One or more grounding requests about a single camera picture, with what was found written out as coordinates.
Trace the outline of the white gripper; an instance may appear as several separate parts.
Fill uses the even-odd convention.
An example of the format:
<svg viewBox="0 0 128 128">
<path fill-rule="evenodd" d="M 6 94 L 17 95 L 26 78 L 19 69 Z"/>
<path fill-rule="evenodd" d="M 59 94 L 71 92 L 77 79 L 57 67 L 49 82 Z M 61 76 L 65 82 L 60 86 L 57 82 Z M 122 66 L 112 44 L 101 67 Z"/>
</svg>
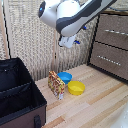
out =
<svg viewBox="0 0 128 128">
<path fill-rule="evenodd" d="M 79 41 L 75 40 L 75 35 L 71 37 L 60 36 L 59 42 L 58 42 L 60 47 L 66 47 L 66 48 L 71 48 L 73 43 L 80 44 Z"/>
</svg>

